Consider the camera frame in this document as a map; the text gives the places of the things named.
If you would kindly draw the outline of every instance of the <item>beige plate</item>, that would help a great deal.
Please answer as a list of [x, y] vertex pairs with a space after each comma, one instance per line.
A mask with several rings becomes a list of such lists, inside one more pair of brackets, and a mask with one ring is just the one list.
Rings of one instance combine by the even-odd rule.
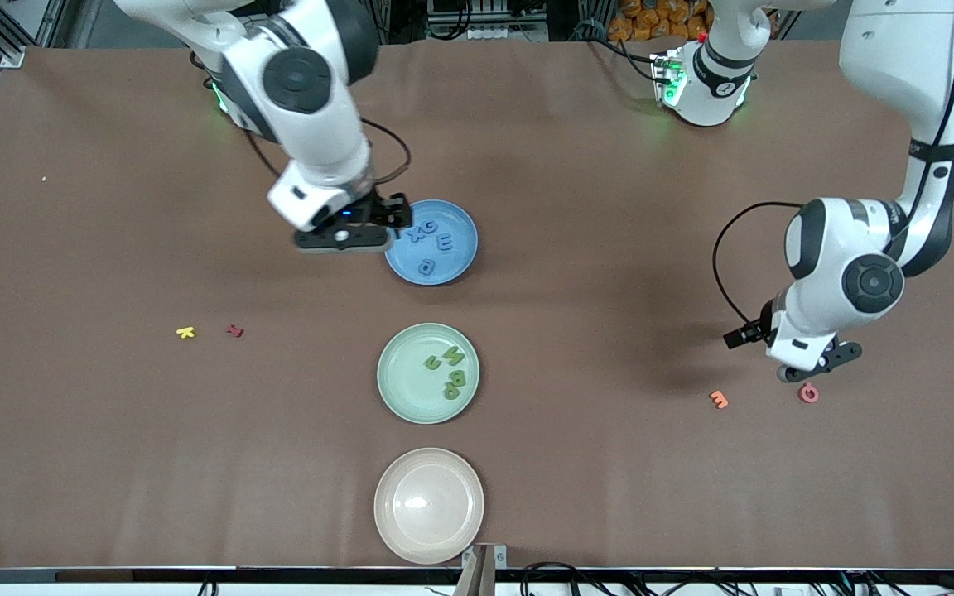
[[389, 465], [374, 494], [374, 523], [386, 546], [419, 565], [434, 565], [473, 543], [484, 520], [477, 473], [446, 449], [405, 453]]

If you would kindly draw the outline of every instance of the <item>cable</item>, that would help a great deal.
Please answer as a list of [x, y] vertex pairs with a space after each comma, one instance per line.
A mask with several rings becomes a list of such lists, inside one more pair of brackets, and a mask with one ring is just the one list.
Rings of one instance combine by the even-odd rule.
[[694, 580], [694, 577], [688, 577], [687, 579], [679, 582], [679, 584], [673, 585], [672, 588], [666, 589], [665, 594], [662, 594], [662, 596], [672, 596], [674, 592], [677, 592], [678, 589], [682, 588], [682, 586], [684, 585], [689, 584], [692, 580]]
[[639, 577], [636, 578], [636, 588], [639, 588], [647, 596], [660, 596], [659, 593], [647, 588], [647, 574], [644, 572], [639, 572]]
[[614, 46], [613, 44], [609, 44], [609, 42], [602, 41], [602, 39], [598, 39], [595, 37], [581, 37], [579, 41], [589, 41], [589, 42], [594, 42], [594, 44], [606, 46], [606, 48], [609, 48], [610, 52], [617, 54], [617, 56], [623, 56], [623, 57], [629, 58], [629, 60], [637, 61], [637, 63], [646, 63], [646, 64], [658, 63], [658, 58], [648, 58], [646, 56], [629, 54], [628, 52], [626, 52], [626, 50], [617, 49], [617, 46]]
[[790, 33], [790, 31], [794, 30], [794, 26], [795, 24], [797, 24], [797, 20], [802, 18], [802, 13], [803, 11], [797, 11], [797, 14], [794, 15], [794, 19], [792, 19], [792, 21], [788, 23], [787, 30], [785, 31], [779, 30], [779, 39], [787, 38], [787, 34]]
[[746, 593], [744, 589], [740, 589], [738, 584], [716, 584], [716, 587], [727, 596], [754, 596], [754, 594]]
[[[750, 211], [753, 211], [754, 209], [758, 209], [761, 207], [790, 207], [792, 209], [800, 209], [801, 207], [803, 207], [803, 204], [783, 203], [782, 201], [778, 201], [778, 200], [765, 200], [763, 203], [751, 204], [749, 207], [746, 207], [742, 211], [739, 211], [738, 214], [734, 216], [734, 218], [731, 218], [731, 220], [727, 222], [727, 225], [724, 226], [724, 229], [720, 230], [720, 234], [718, 235], [718, 237], [716, 237], [716, 242], [712, 244], [712, 276], [713, 278], [716, 279], [716, 287], [720, 288], [720, 294], [723, 295], [724, 300], [727, 301], [727, 305], [730, 306], [730, 308], [734, 310], [735, 313], [738, 314], [739, 318], [741, 318], [742, 321], [745, 322], [746, 324], [749, 323], [749, 317], [745, 316], [745, 313], [742, 312], [742, 309], [739, 309], [738, 306], [735, 305], [735, 302], [731, 300], [730, 296], [727, 295], [727, 290], [724, 290], [724, 282], [720, 281], [720, 267], [718, 263], [716, 263], [716, 256], [718, 256], [718, 254], [720, 253], [720, 241], [724, 240], [724, 234], [727, 234], [727, 230], [730, 230], [731, 226], [735, 225], [735, 222], [738, 222], [739, 219], [742, 219], [743, 215], [746, 215]], [[758, 329], [758, 332], [761, 334], [761, 339], [768, 340], [768, 337], [764, 336], [764, 332], [760, 331], [760, 329]], [[851, 596], [851, 595], [838, 594], [838, 596]]]
[[520, 584], [518, 585], [518, 589], [522, 596], [530, 596], [529, 575], [533, 572], [537, 572], [537, 570], [544, 569], [544, 567], [561, 567], [562, 569], [570, 570], [573, 574], [575, 574], [575, 577], [573, 577], [571, 580], [571, 584], [574, 584], [576, 582], [576, 577], [579, 577], [580, 579], [584, 580], [584, 582], [591, 585], [591, 588], [598, 589], [599, 592], [605, 594], [606, 596], [617, 596], [613, 592], [610, 592], [610, 589], [606, 588], [601, 581], [591, 579], [588, 574], [582, 572], [582, 570], [579, 570], [576, 567], [573, 567], [572, 565], [569, 565], [568, 563], [561, 563], [557, 561], [533, 563], [533, 565], [528, 565], [525, 567], [525, 572], [522, 573], [522, 581], [520, 581]]
[[[573, 39], [578, 39], [576, 38], [576, 35], [580, 34], [580, 29], [583, 29], [583, 27], [594, 29], [595, 34], [599, 35], [599, 37], [594, 38], [594, 41], [602, 41], [606, 38], [607, 33], [605, 24], [598, 22], [598, 20], [595, 20], [594, 18], [587, 17], [586, 19], [582, 20], [582, 22], [576, 23], [575, 27], [572, 27], [572, 33], [569, 34], [569, 37], [567, 37], [565, 41], [573, 41]], [[578, 41], [593, 41], [593, 39], [588, 37], [587, 39], [578, 39]]]
[[211, 575], [212, 572], [205, 574], [205, 581], [202, 581], [200, 588], [197, 589], [197, 596], [205, 596], [205, 589], [210, 586], [212, 589], [209, 591], [209, 596], [219, 596], [219, 584], [210, 579]]
[[[624, 50], [623, 41], [618, 41], [617, 44], [620, 44], [621, 50]], [[624, 52], [624, 57], [628, 58], [628, 64], [632, 65], [632, 68], [635, 69], [635, 72], [639, 72], [639, 76], [641, 76], [641, 78], [644, 78], [646, 80], [651, 80], [651, 82], [653, 83], [662, 83], [662, 84], [672, 83], [670, 79], [665, 79], [662, 76], [651, 76], [650, 74], [643, 72], [643, 69], [639, 68], [639, 65], [635, 64], [635, 60], [632, 60], [632, 54], [629, 54], [628, 52]]]
[[267, 156], [264, 155], [264, 151], [261, 150], [260, 146], [257, 144], [257, 140], [253, 139], [253, 131], [249, 131], [248, 128], [245, 129], [245, 138], [249, 140], [249, 146], [253, 148], [257, 157], [260, 158], [260, 161], [263, 163], [264, 167], [268, 172], [275, 175], [275, 177], [281, 176], [281, 172], [275, 169], [275, 166], [272, 166], [272, 163], [268, 160]]
[[[363, 121], [363, 124], [368, 124], [370, 126], [373, 126], [374, 128], [377, 128], [381, 132], [385, 132], [386, 135], [393, 137], [394, 141], [397, 141], [397, 143], [400, 143], [400, 147], [404, 150], [404, 162], [402, 163], [401, 166], [397, 167], [397, 169], [393, 170], [393, 172], [389, 172], [385, 176], [382, 176], [381, 178], [378, 178], [377, 180], [375, 180], [374, 184], [385, 185], [388, 182], [396, 180], [398, 177], [401, 176], [402, 173], [406, 172], [408, 167], [410, 167], [410, 165], [412, 164], [412, 152], [410, 151], [410, 147], [407, 146], [407, 142], [402, 140], [400, 135], [397, 135], [395, 132], [391, 131], [389, 127], [382, 124], [378, 124], [374, 120], [370, 120], [370, 118], [360, 118], [359, 120]], [[260, 161], [262, 162], [264, 167], [266, 167], [268, 172], [274, 174], [276, 178], [281, 176], [282, 173], [279, 172], [275, 166], [272, 166], [272, 163], [267, 158], [267, 155], [265, 154], [265, 152], [261, 150], [260, 146], [257, 144], [257, 139], [253, 138], [253, 131], [249, 131], [249, 129], [245, 129], [245, 138], [249, 140], [249, 146], [253, 148], [253, 152], [257, 154], [258, 158], [260, 158]]]
[[[462, 22], [463, 11], [465, 11], [466, 23]], [[440, 41], [451, 41], [451, 39], [458, 39], [467, 29], [470, 29], [470, 19], [473, 18], [473, 3], [470, 0], [465, 0], [465, 5], [459, 5], [459, 20], [455, 23], [455, 26], [447, 32], [447, 35], [437, 35], [434, 31], [429, 31], [429, 37], [434, 39], [440, 39]]]
[[514, 19], [514, 25], [518, 28], [518, 31], [521, 31], [522, 35], [525, 36], [525, 41], [529, 42], [529, 44], [534, 44], [535, 41], [529, 37], [529, 31], [525, 31], [525, 26], [522, 24], [522, 17]]
[[385, 176], [382, 176], [381, 178], [378, 178], [377, 180], [375, 180], [374, 184], [385, 185], [388, 182], [396, 180], [398, 177], [401, 176], [402, 173], [407, 171], [408, 167], [410, 167], [410, 163], [412, 163], [412, 154], [410, 154], [410, 147], [407, 146], [407, 142], [402, 140], [400, 138], [400, 135], [397, 135], [395, 132], [390, 131], [388, 126], [378, 124], [374, 120], [370, 120], [370, 118], [360, 118], [359, 120], [363, 121], [363, 124], [373, 126], [374, 128], [377, 128], [379, 131], [385, 132], [386, 135], [393, 137], [393, 140], [397, 142], [398, 144], [400, 144], [400, 147], [404, 150], [404, 162], [402, 163], [402, 165], [397, 167], [397, 169], [393, 170], [393, 172], [389, 172]]
[[896, 592], [897, 594], [900, 594], [900, 596], [912, 596], [912, 595], [909, 594], [908, 592], [904, 592], [904, 589], [902, 589], [901, 586], [898, 586], [897, 584], [894, 584], [894, 582], [886, 581], [886, 580], [882, 579], [882, 577], [879, 576], [877, 573], [875, 573], [875, 572], [870, 572], [870, 574], [871, 574], [872, 577], [874, 577], [875, 580], [877, 580], [877, 581], [879, 581], [879, 582], [882, 582], [882, 584], [888, 585], [890, 589], [892, 589], [892, 590], [893, 590], [894, 592]]

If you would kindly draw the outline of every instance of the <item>plate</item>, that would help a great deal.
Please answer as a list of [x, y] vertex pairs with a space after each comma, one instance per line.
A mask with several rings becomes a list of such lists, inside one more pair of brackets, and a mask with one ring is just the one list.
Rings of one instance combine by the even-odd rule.
[[458, 329], [423, 322], [389, 340], [378, 359], [378, 391], [409, 422], [438, 424], [458, 416], [477, 393], [477, 350]]
[[462, 275], [477, 256], [477, 226], [457, 204], [420, 200], [385, 259], [397, 275], [418, 286], [439, 286]]
[[389, 465], [374, 494], [374, 523], [387, 547], [418, 565], [455, 558], [477, 538], [484, 490], [447, 449], [423, 448]]

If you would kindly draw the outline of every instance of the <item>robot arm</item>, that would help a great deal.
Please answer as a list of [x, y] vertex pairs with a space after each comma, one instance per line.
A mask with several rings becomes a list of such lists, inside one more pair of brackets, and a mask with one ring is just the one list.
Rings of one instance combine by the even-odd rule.
[[378, 195], [348, 91], [378, 58], [378, 31], [363, 5], [298, 0], [246, 33], [226, 11], [247, 0], [116, 1], [194, 50], [235, 124], [281, 144], [289, 163], [267, 198], [296, 228], [297, 248], [381, 252], [410, 225], [404, 195]]
[[728, 347], [763, 340], [784, 363], [780, 378], [828, 373], [860, 355], [837, 333], [885, 315], [904, 279], [947, 252], [954, 200], [954, 0], [855, 0], [841, 41], [841, 70], [855, 86], [908, 117], [904, 189], [893, 201], [817, 199], [791, 220], [785, 257], [795, 282], [760, 320], [725, 336]]
[[688, 41], [653, 67], [658, 101], [697, 126], [727, 121], [745, 101], [754, 64], [772, 36], [764, 7], [807, 11], [836, 0], [709, 0], [715, 11], [709, 36]]

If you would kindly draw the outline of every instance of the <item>brown table surface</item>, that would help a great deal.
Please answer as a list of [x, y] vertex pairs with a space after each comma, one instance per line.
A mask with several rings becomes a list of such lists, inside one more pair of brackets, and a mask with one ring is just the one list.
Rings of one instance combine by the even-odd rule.
[[[185, 50], [31, 50], [0, 82], [0, 566], [400, 565], [374, 487], [429, 445], [474, 465], [478, 538], [514, 565], [954, 565], [954, 245], [846, 334], [865, 355], [815, 405], [720, 341], [732, 214], [900, 192], [908, 128], [836, 62], [772, 44], [749, 105], [696, 129], [601, 48], [386, 48], [354, 91], [413, 148], [387, 190], [480, 229], [465, 278], [427, 288], [295, 253]], [[791, 212], [765, 211], [722, 262], [754, 313], [788, 283]], [[374, 380], [422, 321], [482, 363], [435, 426]]]

